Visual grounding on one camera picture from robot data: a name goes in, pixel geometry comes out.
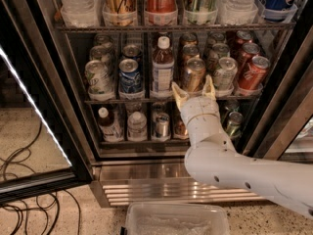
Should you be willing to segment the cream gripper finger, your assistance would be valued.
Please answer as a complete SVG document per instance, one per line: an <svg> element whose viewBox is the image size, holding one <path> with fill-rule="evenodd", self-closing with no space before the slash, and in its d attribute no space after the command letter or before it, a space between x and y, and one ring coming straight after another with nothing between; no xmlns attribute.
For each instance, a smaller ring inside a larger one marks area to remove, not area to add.
<svg viewBox="0 0 313 235"><path fill-rule="evenodd" d="M205 77L205 83L203 85L202 88L202 93L201 93L204 97L210 98L211 100L215 100L215 88L213 85L213 81L211 76L208 74Z"/></svg>
<svg viewBox="0 0 313 235"><path fill-rule="evenodd" d="M181 89L176 82L172 82L171 87L172 87L173 97L175 99L177 109L181 110L184 104L189 100L190 96L186 91Z"/></svg>

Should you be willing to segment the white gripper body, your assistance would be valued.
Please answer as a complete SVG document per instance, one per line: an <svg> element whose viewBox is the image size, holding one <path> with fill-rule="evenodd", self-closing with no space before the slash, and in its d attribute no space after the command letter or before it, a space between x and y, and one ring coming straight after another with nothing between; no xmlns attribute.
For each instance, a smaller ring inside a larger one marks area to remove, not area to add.
<svg viewBox="0 0 313 235"><path fill-rule="evenodd" d="M204 96L191 98L181 107L180 112L192 147L203 141L212 141L219 145L224 142L225 131L215 100Z"/></svg>

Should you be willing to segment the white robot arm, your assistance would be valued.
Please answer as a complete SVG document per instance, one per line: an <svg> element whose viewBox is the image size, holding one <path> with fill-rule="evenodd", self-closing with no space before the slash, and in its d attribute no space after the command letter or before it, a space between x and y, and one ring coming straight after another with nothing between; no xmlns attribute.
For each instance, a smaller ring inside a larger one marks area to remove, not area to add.
<svg viewBox="0 0 313 235"><path fill-rule="evenodd" d="M172 92L190 139L184 163L200 183L218 188L241 188L279 206L313 218L313 166L239 154L220 122L212 78L201 94L191 96L177 83Z"/></svg>

